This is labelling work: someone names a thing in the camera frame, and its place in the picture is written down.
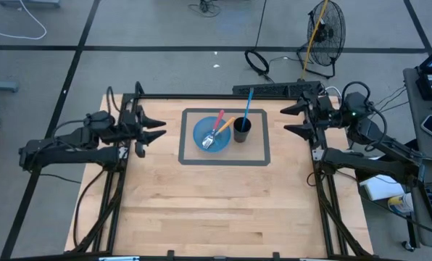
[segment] black metal frame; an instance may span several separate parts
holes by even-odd
[[[128,105],[128,102],[135,97],[135,94],[124,94],[122,97],[122,104],[121,108],[125,109]],[[246,99],[246,95],[208,95],[208,94],[140,94],[140,98],[137,101],[137,103],[140,103],[140,99]],[[253,97],[253,99],[259,99],[259,100],[292,100],[296,101],[297,98],[291,98],[288,96],[257,96]],[[313,149],[316,149],[320,147],[321,149],[325,149],[327,147],[327,143],[325,141],[318,143],[319,140],[325,140],[325,132],[324,130],[319,131],[317,133],[317,137],[311,138],[309,140],[311,153]],[[104,216],[103,214],[107,211],[111,211],[111,226],[109,229],[109,233],[107,236],[107,249],[105,249],[103,252],[100,252],[100,244],[102,240],[102,228],[103,224],[106,221],[106,217],[102,218],[102,220],[97,220],[89,234],[92,236],[90,241],[87,241],[85,245],[82,247],[78,247],[74,250],[74,252],[67,252],[63,255],[50,255],[50,256],[44,256],[44,257],[26,257],[26,258],[18,258],[15,260],[95,260],[93,257],[105,257],[112,255],[113,246],[115,243],[115,236],[117,231],[117,221],[119,217],[119,211],[120,211],[120,204],[121,204],[121,198],[122,198],[122,190],[124,186],[124,180],[125,180],[125,173],[126,173],[126,167],[127,167],[127,161],[128,158],[123,159],[124,162],[124,168],[119,172],[116,192],[119,192],[119,196],[114,199],[109,200],[110,198],[110,191],[112,190],[112,181],[114,177],[114,173],[108,173],[107,175],[107,182],[105,183],[104,187],[104,193],[101,200],[101,206],[99,210],[99,216]],[[341,222],[340,217],[340,209],[338,206],[338,197],[336,193],[335,183],[333,176],[328,175],[327,183],[329,188],[329,196],[331,198],[331,203],[327,200],[325,197],[325,190],[323,183],[321,182],[322,177],[320,176],[320,169],[319,166],[314,164],[313,162],[313,169],[315,172],[315,181],[316,181],[316,190],[319,200],[319,208],[320,208],[320,215],[321,215],[321,223],[323,226],[323,233],[324,233],[324,240],[325,240],[325,248],[327,252],[327,258],[328,259],[348,259],[348,260],[372,260],[373,256],[365,256],[360,255],[359,250],[360,246],[359,244],[357,246],[354,245],[356,241],[353,241],[352,235],[348,230],[346,229],[346,226]],[[38,178],[38,175],[32,175],[31,178]],[[333,212],[335,215],[329,215],[328,212]],[[336,254],[333,249],[332,245],[332,235],[331,235],[331,229],[328,217],[331,217],[332,221],[336,225],[337,229],[337,237],[338,237],[338,244],[340,248],[340,254]],[[348,245],[353,249],[355,254],[357,256],[349,256],[347,251],[347,242]],[[92,252],[86,252],[90,244],[93,244],[93,251]],[[280,258],[280,255],[278,253],[273,253],[273,258],[231,258],[231,257],[225,257],[225,260],[298,260],[296,258],[291,259],[285,259]],[[168,252],[168,256],[163,257],[143,257],[140,256],[141,260],[215,260],[215,257],[174,257],[173,251]]]

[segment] black cable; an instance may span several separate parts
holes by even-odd
[[[41,151],[43,151],[44,149],[49,148],[49,147],[52,146],[52,145],[53,145],[52,142],[49,143],[49,144],[46,144],[46,145],[43,146],[42,148],[38,149],[38,151],[37,151],[36,153],[34,153],[34,156],[33,156],[32,160],[30,161],[29,166],[28,166],[28,172],[29,172],[29,173],[33,174],[33,173],[32,173],[31,171],[29,171],[29,170],[32,170],[32,169],[33,169],[33,165],[34,165],[34,162],[36,161],[37,155],[39,155],[39,153],[41,153]]]
[[[343,172],[341,172],[340,170],[336,170],[336,173],[338,173],[338,174],[342,174],[342,175],[347,176],[348,178],[354,179],[356,182],[358,181],[358,180],[357,180],[355,177],[353,177],[352,175],[350,175],[350,174],[346,174],[346,173],[343,173]],[[398,184],[398,182],[390,182],[390,181],[386,181],[386,180],[384,180],[383,178],[380,178],[380,177],[378,177],[378,176],[374,176],[373,178],[377,178],[378,180],[381,180],[381,181],[383,181],[383,182],[385,182],[385,183],[388,183],[388,184]]]
[[[367,202],[369,202],[369,203],[372,203],[372,204],[374,204],[374,205],[376,205],[376,206],[379,206],[380,208],[382,208],[382,209],[384,209],[384,210],[386,210],[386,211],[388,211],[388,212],[390,212],[390,213],[392,213],[392,214],[394,214],[394,215],[397,215],[397,216],[399,216],[400,218],[405,219],[407,222],[409,222],[409,223],[411,223],[411,224],[413,224],[413,225],[416,225],[416,226],[418,226],[418,227],[420,227],[420,228],[422,228],[422,229],[425,229],[425,230],[427,230],[427,231],[429,231],[429,232],[432,233],[432,228],[428,228],[428,227],[426,227],[426,226],[424,226],[424,225],[422,225],[422,224],[420,224],[420,223],[414,221],[414,220],[411,219],[411,218],[408,218],[408,217],[405,217],[405,216],[403,216],[403,215],[400,215],[399,213],[393,212],[393,211],[389,210],[388,208],[386,208],[386,207],[384,207],[384,206],[381,206],[381,205],[379,205],[378,203],[375,203],[374,201],[372,201],[372,200],[366,198],[365,196],[363,196],[363,195],[361,195],[361,194],[360,194],[360,196],[361,196],[361,198],[364,199],[365,201],[367,201]]]
[[[354,141],[352,141],[352,143],[349,145],[348,150],[353,150],[353,146],[354,146]]]
[[[402,95],[405,91],[406,91],[406,89],[404,89],[403,91],[400,91],[398,95],[396,95],[392,99],[388,100],[379,110],[381,111],[383,108],[385,108],[385,106],[387,106],[387,104],[394,101],[396,98],[398,98],[400,95]]]
[[[115,107],[117,112],[121,112],[120,108],[116,105],[115,102],[115,94],[113,93],[113,88],[111,86],[108,86],[107,88],[107,107],[108,107],[108,115],[111,115],[111,108],[110,108],[110,98],[111,102],[113,103],[113,107]]]
[[[363,83],[361,81],[352,81],[351,83],[346,84],[344,90],[341,92],[341,96],[343,97],[343,99],[345,99],[346,97],[346,90],[348,89],[348,87],[352,86],[353,84],[359,84],[366,89],[367,95],[366,95],[366,99],[364,100],[364,103],[367,104],[367,101],[369,100],[369,96],[370,96],[370,88],[369,86],[367,86],[366,83]]]
[[[337,170],[337,173],[340,173],[340,174],[342,174],[342,175],[345,175],[346,177],[351,178],[351,179],[353,179],[353,180],[355,180],[355,181],[357,182],[357,179],[356,179],[355,177],[353,177],[352,175],[349,175],[349,174],[343,173],[343,172],[341,172],[341,171],[339,171],[339,170]],[[307,183],[308,183],[308,185],[309,185],[309,186],[315,186],[315,185],[311,185],[311,184],[309,183],[308,178],[307,178]],[[375,203],[374,201],[372,201],[372,200],[366,198],[365,196],[361,195],[361,193],[359,193],[359,192],[358,192],[358,194],[360,195],[360,197],[361,197],[362,199],[366,200],[367,202],[370,202],[370,203],[372,203],[372,204],[374,204],[374,205],[377,205],[377,206],[379,206],[380,208],[382,208],[382,209],[384,209],[384,210],[386,210],[386,211],[388,211],[388,212],[390,212],[390,213],[392,213],[392,214],[394,214],[394,215],[397,215],[397,216],[400,217],[400,218],[404,218],[406,221],[410,222],[411,224],[416,225],[416,226],[418,226],[418,227],[420,227],[420,228],[422,228],[422,229],[425,229],[425,230],[427,230],[427,231],[429,231],[429,232],[432,233],[432,229],[431,229],[431,228],[428,228],[428,227],[426,227],[426,226],[424,226],[424,225],[422,225],[422,224],[420,224],[420,223],[418,223],[418,222],[412,220],[411,218],[408,218],[408,217],[405,217],[405,216],[403,216],[403,215],[400,215],[399,213],[393,212],[393,211],[389,210],[388,208],[386,208],[386,207],[384,207],[384,206],[381,206],[381,205],[379,205],[378,203]]]
[[[111,96],[113,96],[113,90],[111,89],[111,87],[109,87],[109,90],[107,90],[107,96],[108,96],[108,92],[110,92]],[[113,99],[112,101],[113,101],[113,106],[115,106],[115,109],[120,113],[119,108],[115,104],[115,100]],[[126,132],[128,133],[129,136],[132,136],[131,132],[129,130],[129,127],[124,122],[121,122],[121,126],[123,126],[125,128],[125,130],[126,130]],[[117,166],[119,166],[119,164],[121,163],[121,160],[125,159],[126,155],[128,155],[128,154],[129,154],[129,147],[126,147],[125,152],[122,154],[120,160],[117,162],[116,166],[113,168],[114,170],[117,169]],[[72,240],[74,242],[75,247],[78,247],[78,241],[77,241],[77,233],[78,232],[77,231],[78,231],[78,217],[79,217],[80,203],[81,203],[81,201],[82,201],[85,193],[87,192],[88,188],[90,186],[92,186],[92,184],[94,184],[96,180],[99,179],[99,177],[101,176],[101,174],[103,172],[104,172],[104,170],[101,170],[101,172],[99,174],[97,174],[97,176],[84,188],[83,192],[79,196],[78,203],[76,204],[75,217],[74,217],[74,225],[72,227]]]
[[[64,181],[80,184],[80,181],[74,181],[74,180],[71,180],[69,178],[63,178],[63,177],[60,177],[60,176],[55,175],[55,174],[40,174],[40,176],[54,177],[54,178],[59,178],[59,179],[64,180]]]
[[[398,92],[398,91],[400,91],[400,90],[402,90],[403,88],[406,88],[405,86],[403,86],[403,87],[401,87],[401,88],[398,88],[398,89],[396,89],[393,93],[391,93],[390,95],[388,95],[387,97],[385,97],[385,98],[383,98],[383,99],[381,99],[378,103],[376,103],[376,104],[374,104],[374,107],[377,107],[379,104],[381,104],[383,101],[385,101],[386,99],[388,99],[388,98],[390,98],[390,97],[392,97],[396,92]]]
[[[270,81],[271,83],[275,83],[273,79],[271,79],[271,77],[267,76],[267,75],[263,75],[265,77],[266,80]]]
[[[380,139],[378,139],[378,141],[373,141],[371,143],[369,143],[368,145],[366,145],[366,147],[364,148],[365,152],[371,152],[375,149],[375,146],[379,145],[380,143],[382,143],[383,138],[385,138],[385,136],[387,135],[387,120],[385,119],[385,117],[383,116],[383,114],[381,112],[379,112],[376,108],[373,107],[373,110],[375,113],[377,113],[383,121],[383,133]]]
[[[248,57],[248,54],[254,54],[261,63],[265,66],[265,69],[261,69],[256,67],[252,61],[250,61],[250,58]],[[246,50],[245,51],[245,60],[248,62],[248,65],[253,69],[253,71],[257,72],[258,75],[267,75],[269,73],[269,64],[267,63],[266,59],[261,56],[261,54],[257,53],[254,49],[253,50]]]
[[[310,177],[312,176],[314,174],[314,171],[313,172],[311,172],[307,177],[306,177],[306,183],[308,184],[308,186],[316,186],[316,184],[311,184],[310,183]],[[320,177],[320,181],[321,182],[323,182],[324,181],[324,178],[327,176],[326,174],[324,174],[324,173],[321,173],[321,177]]]
[[[200,0],[200,4],[188,4],[187,7],[195,13],[206,18],[216,17],[221,13],[221,7],[215,5],[213,0]]]
[[[66,125],[69,125],[69,124],[73,124],[73,123],[83,123],[83,122],[84,122],[84,120],[68,120],[67,122],[64,122],[64,123],[58,125],[58,126],[54,129],[54,131],[51,133],[51,138],[52,138],[52,140],[55,141],[55,134],[57,133],[57,130],[59,130],[61,127],[66,126]]]
[[[74,214],[74,225],[72,226],[72,241],[74,242],[75,247],[78,247],[77,237],[78,237],[78,217],[79,217],[80,202],[83,200],[83,197],[86,194],[88,188],[90,188],[92,186],[92,184],[94,184],[95,181],[97,181],[100,178],[101,174],[103,174],[103,173],[104,173],[104,170],[102,168],[100,173],[97,174],[95,176],[95,178],[92,179],[92,181],[87,184],[87,186],[84,188],[83,192],[79,196],[78,203],[76,204],[75,214]]]
[[[386,112],[386,111],[389,111],[390,109],[395,109],[395,108],[400,107],[400,106],[402,106],[402,105],[405,105],[405,104],[407,104],[407,103],[409,103],[409,101],[403,102],[402,104],[398,104],[398,105],[392,106],[392,107],[390,107],[390,108],[388,108],[388,109],[385,109],[385,110],[383,110],[383,111],[381,111],[381,112],[384,113],[384,112]]]
[[[262,6],[261,20],[259,22],[259,27],[258,27],[257,42],[254,45],[254,49],[253,50],[255,50],[258,47],[258,40],[259,40],[259,34],[261,33],[262,21],[263,21],[263,18],[265,17],[266,2],[267,2],[267,0],[265,0],[265,4]]]

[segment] cable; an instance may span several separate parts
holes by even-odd
[[[61,127],[69,125],[69,124],[73,124],[73,123],[83,123],[84,120],[68,120],[67,122],[64,122],[60,125],[58,125],[54,131],[51,133],[51,138],[55,141],[55,134],[57,133],[57,130],[59,130]]]
[[[319,17],[317,19],[315,29],[312,32],[312,35],[310,38],[310,43],[308,44],[308,49],[306,51],[306,60],[305,60],[306,62],[304,63],[302,76],[300,77],[302,80],[304,79],[304,74],[306,73],[306,67],[307,67],[308,61],[310,60],[310,51],[311,51],[311,46],[312,46],[312,40],[316,36],[316,32],[317,32],[317,29],[319,28],[320,21],[323,18],[325,8],[327,7],[327,3],[328,3],[328,0],[324,0],[323,8],[320,10],[320,14],[319,14]]]
[[[381,99],[378,103],[374,104],[374,107],[377,107],[379,104],[381,104],[383,101],[385,101],[385,99],[388,99],[390,97],[392,97],[396,92],[402,90],[403,88],[405,88],[404,86],[401,88],[396,89],[393,93],[391,93],[390,95],[388,95],[387,97]]]
[[[306,183],[308,184],[308,186],[316,186],[316,184],[311,184],[310,183],[310,177],[312,176],[312,174],[314,174],[315,172],[313,171],[313,172],[311,172],[307,177],[306,177]],[[322,181],[324,181],[324,178],[327,176],[326,174],[324,174],[324,173],[321,173],[321,175],[323,175],[321,178],[320,178],[320,181],[322,182]]]
[[[356,179],[355,177],[353,177],[352,175],[349,175],[349,174],[343,173],[343,172],[341,172],[341,171],[339,171],[339,170],[337,170],[336,172],[337,172],[337,173],[340,173],[340,174],[342,174],[342,175],[345,175],[346,177],[351,178],[351,179],[353,179],[353,180],[355,180],[355,181],[357,182],[357,179]],[[308,175],[308,178],[307,178],[307,183],[308,183],[309,186],[312,186],[312,185],[309,183],[308,179],[310,178],[311,174],[313,174],[313,173],[310,173],[310,174]],[[431,229],[431,228],[428,228],[428,227],[426,227],[426,226],[424,226],[424,225],[422,225],[422,224],[420,224],[420,223],[418,223],[418,222],[412,220],[411,218],[408,218],[408,217],[405,217],[405,216],[403,216],[403,215],[400,215],[399,213],[393,212],[393,211],[389,210],[388,208],[386,208],[386,207],[384,207],[384,206],[381,206],[381,205],[379,205],[378,203],[375,203],[374,201],[372,201],[372,200],[366,198],[365,196],[361,195],[361,193],[359,193],[359,192],[358,192],[358,194],[359,194],[360,197],[361,197],[362,199],[364,199],[365,201],[370,202],[370,203],[372,203],[372,204],[374,204],[374,205],[377,205],[377,206],[379,206],[380,208],[382,208],[382,209],[384,209],[384,210],[386,210],[386,211],[388,211],[388,212],[390,212],[390,213],[392,213],[392,214],[394,214],[394,215],[397,215],[397,216],[400,217],[400,218],[404,218],[407,222],[410,222],[411,224],[416,225],[416,226],[418,226],[418,227],[420,227],[420,228],[422,228],[422,229],[425,229],[425,230],[427,230],[427,231],[429,231],[429,232],[432,233],[432,229]]]
[[[271,77],[267,76],[267,75],[263,75],[265,77],[266,80],[270,81],[271,83],[275,83],[273,79],[271,79]]]
[[[366,91],[367,91],[367,95],[366,95],[366,99],[364,100],[364,103],[366,103],[366,102],[369,100],[369,96],[370,96],[370,88],[369,88],[369,86],[367,86],[366,83],[363,83],[363,82],[361,82],[361,81],[357,81],[357,80],[356,80],[356,81],[352,81],[352,82],[346,84],[345,87],[344,87],[344,91],[341,92],[341,95],[342,95],[343,97],[346,97],[346,90],[348,90],[348,88],[349,88],[350,86],[352,86],[353,84],[359,84],[359,85],[361,85],[362,87],[364,87],[364,88],[366,89]]]
[[[27,37],[27,36],[11,36],[11,35],[7,35],[5,33],[0,33],[0,36],[6,36],[6,37],[10,37],[10,38],[18,38],[18,39],[28,39],[28,40],[40,40],[42,39],[46,34],[47,34],[47,29],[45,29],[45,27],[41,24],[41,22],[39,22],[30,12],[29,10],[26,8],[26,6],[24,5],[24,3],[22,2],[22,0],[20,0],[20,3],[22,5],[22,8],[25,9],[25,11],[28,13],[29,16],[31,16],[34,21],[36,21],[43,29],[43,35],[39,36],[39,37]]]
[[[259,40],[259,34],[261,33],[262,21],[263,21],[263,18],[265,17],[266,2],[267,2],[267,0],[265,0],[265,3],[264,3],[263,6],[262,6],[261,20],[260,20],[260,22],[259,22],[259,27],[258,27],[257,42],[256,42],[256,44],[254,45],[254,49],[253,49],[253,50],[255,50],[255,49],[258,47],[258,40]]]
[[[341,93],[340,93],[340,91],[337,89],[337,87],[335,87],[335,86],[329,86],[329,87],[327,87],[327,88],[325,88],[325,92],[328,94],[328,92],[327,92],[327,90],[328,89],[333,89],[333,90],[335,90],[335,92],[338,94],[338,105],[341,105],[341,101],[342,101],[342,96],[341,96]]]
[[[372,201],[372,200],[366,198],[365,196],[363,196],[363,195],[361,195],[361,194],[360,194],[360,196],[361,196],[361,198],[364,199],[365,201],[367,201],[367,202],[369,202],[369,203],[372,203],[372,204],[374,204],[374,205],[376,205],[376,206],[379,206],[380,208],[382,208],[382,209],[384,209],[384,210],[386,210],[386,211],[388,211],[388,212],[390,212],[390,213],[392,213],[392,214],[394,214],[394,215],[397,215],[397,216],[399,216],[400,218],[405,219],[407,222],[409,222],[409,223],[411,223],[411,224],[413,224],[413,225],[416,225],[416,226],[418,226],[418,227],[420,227],[420,228],[422,228],[422,229],[425,229],[425,230],[427,230],[427,231],[429,231],[429,232],[432,232],[432,229],[431,229],[431,228],[428,228],[428,227],[426,227],[426,226],[424,226],[424,225],[422,225],[422,224],[420,224],[420,223],[418,223],[418,222],[412,220],[411,218],[408,218],[408,217],[405,217],[405,216],[403,216],[403,215],[400,215],[399,213],[393,212],[393,211],[389,210],[388,208],[386,208],[386,207],[384,207],[384,206],[381,206],[381,205],[375,203],[374,201]]]
[[[111,86],[107,89],[107,105],[109,104],[109,97],[108,97],[108,93],[109,92],[111,93],[111,96],[114,95]],[[112,101],[113,101],[113,106],[115,107],[115,109],[118,109],[117,106],[116,106],[116,104],[115,104],[115,100],[113,99]],[[121,122],[121,124],[122,124],[123,127],[125,127],[126,132],[131,136],[131,132],[129,130],[129,127],[125,123],[123,123],[123,122]],[[128,154],[129,154],[129,147],[126,147],[126,149],[125,149],[124,153],[122,154],[120,160],[118,160],[116,166],[113,168],[114,170],[117,169],[117,166],[119,166],[119,164],[121,163],[121,160],[125,159],[126,155],[128,155]],[[74,225],[72,227],[72,240],[74,242],[75,247],[78,247],[77,233],[78,233],[78,217],[79,217],[80,203],[82,202],[82,199],[83,199],[84,195],[86,194],[88,188],[90,186],[92,186],[92,184],[94,184],[95,181],[97,181],[100,178],[100,176],[101,176],[101,174],[103,172],[104,172],[104,170],[102,169],[101,172],[99,174],[97,174],[97,176],[95,176],[95,178],[89,184],[87,184],[87,186],[84,188],[83,192],[79,196],[78,203],[76,204],[75,217],[74,217]]]
[[[84,188],[83,192],[79,196],[78,203],[76,204],[76,211],[74,214],[74,225],[72,226],[72,241],[74,242],[75,247],[78,247],[77,237],[78,237],[78,217],[79,217],[80,202],[83,200],[84,195],[86,195],[88,188],[90,188],[92,186],[92,184],[94,184],[95,181],[97,181],[100,178],[101,174],[103,174],[103,173],[104,173],[104,170],[102,168],[100,173],[97,174],[95,176],[95,178],[92,179],[92,181],[87,184],[87,186]]]
[[[63,178],[63,177],[60,177],[60,176],[54,175],[54,174],[40,174],[40,176],[54,177],[54,178],[59,178],[59,179],[64,180],[64,181],[80,184],[80,181],[74,181],[74,180],[71,180],[69,178]]]
[[[262,70],[256,67],[248,57],[248,54],[253,54],[254,56],[256,56],[261,61],[261,63],[265,66],[265,69]],[[265,76],[269,73],[269,64],[267,63],[266,59],[261,54],[257,53],[254,49],[245,51],[245,60],[248,63],[248,65],[250,65],[250,67],[253,69],[253,71],[255,71],[259,76]]]
[[[355,177],[353,177],[352,175],[350,175],[350,174],[346,174],[346,173],[343,173],[343,172],[341,172],[340,170],[336,170],[336,173],[338,173],[338,174],[342,174],[342,175],[347,176],[348,178],[354,179],[356,182],[358,181],[358,180],[357,180]],[[381,180],[381,181],[383,181],[383,182],[385,182],[385,183],[388,183],[388,184],[398,184],[398,182],[390,182],[390,181],[386,181],[386,180],[384,180],[383,178],[380,178],[380,177],[378,177],[378,176],[374,176],[373,178],[377,178],[377,179],[379,179],[379,180]]]
[[[402,104],[398,104],[398,105],[392,106],[392,107],[390,107],[390,108],[388,108],[388,109],[385,109],[385,110],[383,110],[383,111],[381,111],[381,112],[384,113],[384,112],[386,112],[386,111],[389,111],[390,109],[394,109],[394,108],[400,107],[400,106],[405,105],[405,104],[407,104],[407,103],[409,103],[409,101],[403,102]]]
[[[49,147],[52,146],[52,145],[53,145],[52,142],[49,143],[49,144],[46,144],[46,145],[43,146],[42,148],[38,149],[36,153],[34,153],[34,156],[33,156],[32,160],[30,161],[30,164],[29,164],[29,166],[28,166],[28,172],[29,172],[29,173],[31,173],[31,174],[33,175],[33,173],[30,172],[29,170],[32,170],[32,169],[33,169],[33,165],[34,165],[34,162],[36,161],[37,155],[39,155],[39,153],[41,153],[41,151],[43,151],[44,149],[49,148]]]
[[[373,141],[371,143],[369,143],[368,145],[366,145],[366,147],[364,148],[365,152],[371,152],[375,149],[375,146],[379,145],[380,143],[382,143],[383,138],[385,138],[385,136],[387,135],[387,120],[385,119],[385,117],[383,116],[383,114],[381,112],[379,112],[376,108],[373,107],[373,110],[375,113],[377,113],[383,121],[383,133],[380,139],[378,139],[377,142]]]
[[[189,4],[187,7],[202,17],[216,17],[221,13],[221,7],[213,4],[213,0],[200,0],[200,4]]]
[[[406,89],[404,89],[403,91],[400,91],[398,95],[396,95],[392,99],[388,100],[379,110],[382,110],[383,108],[385,108],[385,106],[387,106],[387,104],[394,101],[396,98],[398,98],[400,95],[402,95],[405,91],[406,91]]]
[[[353,150],[353,146],[354,146],[354,141],[352,141],[352,143],[349,145],[348,150]]]
[[[108,115],[107,115],[105,118],[103,118],[103,119],[95,120],[96,122],[106,120],[109,116],[111,116],[111,114],[112,114],[112,112],[111,112],[112,109],[111,109],[111,104],[110,104],[110,102],[113,103],[113,107],[116,109],[116,111],[120,112],[120,108],[116,105],[116,101],[115,101],[115,94],[113,93],[113,88],[112,88],[111,86],[108,86],[108,88],[107,88],[107,109],[108,109]],[[73,123],[83,123],[83,122],[84,122],[84,120],[68,120],[67,122],[64,122],[64,123],[58,125],[58,126],[54,129],[54,131],[51,133],[51,138],[53,139],[53,143],[55,144],[55,141],[63,142],[63,141],[60,141],[60,140],[55,139],[55,134],[57,133],[57,131],[58,131],[61,127],[66,126],[66,125],[69,125],[69,124],[73,124]]]

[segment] wooden tabletop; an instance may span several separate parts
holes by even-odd
[[[119,104],[121,96],[115,100]],[[238,109],[246,101],[141,99],[147,116],[167,123],[157,130],[167,133],[145,148],[145,158],[129,156],[113,254],[164,256],[175,250],[176,256],[272,257],[280,252],[282,257],[326,257],[316,189],[306,183],[312,172],[309,144],[283,129],[285,124],[302,124],[304,115],[279,113],[294,103],[252,101],[251,109],[267,112],[268,166],[205,166],[178,161],[182,111]],[[101,109],[106,110],[105,98]],[[343,129],[329,129],[326,136],[329,147],[348,147]],[[100,170],[98,165],[86,165],[80,192]],[[354,175],[347,169],[342,172]],[[78,240],[99,216],[106,176],[90,187],[82,201]],[[334,178],[342,220],[372,253],[356,182],[342,175]],[[330,223],[334,251],[339,253],[336,229]],[[65,248],[73,247],[71,225]]]

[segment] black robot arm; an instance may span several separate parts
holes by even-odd
[[[148,118],[142,106],[133,111],[123,111],[122,119],[115,125],[115,119],[108,112],[100,111],[87,115],[83,127],[71,134],[54,136],[43,140],[31,140],[20,149],[20,166],[32,172],[55,163],[96,163],[105,170],[113,170],[125,147],[111,146],[97,149],[99,142],[111,144],[136,140],[136,154],[145,157],[144,145],[165,134],[165,130],[152,132],[143,128],[156,128],[166,123]]]
[[[305,140],[314,140],[313,158],[315,164],[325,174],[334,174],[342,167],[360,170],[362,178],[372,178],[378,174],[392,177],[395,181],[415,186],[423,181],[423,155],[382,133],[378,126],[367,117],[375,112],[373,103],[358,92],[344,97],[339,109],[334,109],[328,96],[312,96],[304,93],[298,103],[281,110],[281,113],[298,115],[304,112],[303,125],[286,125],[291,131]],[[390,156],[393,162],[382,162],[364,158],[360,153],[342,152],[338,149],[318,149],[325,137],[318,135],[327,128],[348,128],[346,136],[362,145],[372,145]]]

